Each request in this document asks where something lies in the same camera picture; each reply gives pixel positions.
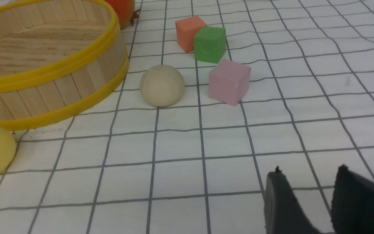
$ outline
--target yellow rim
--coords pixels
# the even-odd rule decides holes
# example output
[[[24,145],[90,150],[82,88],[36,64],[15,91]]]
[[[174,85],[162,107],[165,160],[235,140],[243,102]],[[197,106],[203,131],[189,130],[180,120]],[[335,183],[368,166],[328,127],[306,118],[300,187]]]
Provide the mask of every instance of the yellow rim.
[[[129,60],[126,56],[125,62],[122,65],[119,72],[115,77],[101,89],[96,91],[90,96],[72,104],[65,108],[61,108],[56,111],[49,112],[47,114],[42,114],[36,117],[22,119],[22,120],[10,120],[10,121],[0,121],[0,126],[8,131],[24,131],[28,129],[35,129],[42,126],[47,126],[50,124],[58,123],[62,120],[68,119],[75,116],[92,106],[98,104],[100,101],[109,96],[123,81],[128,72]]]
[[[14,1],[10,4],[0,7],[0,12],[19,6],[32,3],[44,2],[50,0],[24,0]],[[15,74],[0,76],[0,93],[11,92],[19,89],[26,89],[32,86],[44,84],[64,75],[74,72],[90,62],[97,59],[113,44],[117,35],[120,33],[119,21],[113,8],[103,0],[89,0],[94,3],[105,6],[111,14],[108,28],[92,44],[86,46],[79,52],[74,53],[55,63],[36,68],[29,71],[23,71]]]

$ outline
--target grid paper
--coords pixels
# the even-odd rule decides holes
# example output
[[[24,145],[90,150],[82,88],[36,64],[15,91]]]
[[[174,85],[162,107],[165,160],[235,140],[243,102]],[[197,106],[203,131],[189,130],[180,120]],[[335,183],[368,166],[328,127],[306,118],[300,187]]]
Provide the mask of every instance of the grid paper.
[[[121,86],[69,120],[15,133],[17,155],[0,174],[0,233],[262,234],[266,174],[277,165],[313,225],[333,233],[337,167],[374,181],[374,0],[136,8]],[[192,15],[225,27],[224,57],[252,67],[236,107],[208,98],[214,64],[177,45],[175,21]],[[186,82],[172,107],[151,108],[139,93],[158,64]]]

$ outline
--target wooden basket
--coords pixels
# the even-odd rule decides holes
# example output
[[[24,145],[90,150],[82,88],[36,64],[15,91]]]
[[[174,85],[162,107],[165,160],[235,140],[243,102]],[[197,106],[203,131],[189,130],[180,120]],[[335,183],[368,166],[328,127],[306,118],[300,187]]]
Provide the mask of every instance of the wooden basket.
[[[112,7],[102,0],[24,0],[0,7],[0,126],[26,130],[85,111],[128,71]]]

